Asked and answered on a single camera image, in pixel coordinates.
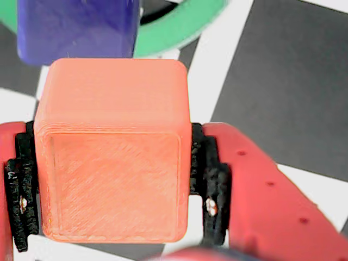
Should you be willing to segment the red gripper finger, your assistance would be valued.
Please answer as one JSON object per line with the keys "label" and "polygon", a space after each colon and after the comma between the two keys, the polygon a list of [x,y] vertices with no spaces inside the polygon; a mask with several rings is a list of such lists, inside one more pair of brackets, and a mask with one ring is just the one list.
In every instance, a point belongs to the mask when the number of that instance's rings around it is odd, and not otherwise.
{"label": "red gripper finger", "polygon": [[259,260],[347,260],[347,239],[251,139],[226,123],[192,125],[190,192],[204,246]]}
{"label": "red gripper finger", "polygon": [[39,233],[38,170],[33,121],[1,124],[1,260],[13,260],[13,247],[28,250]]}

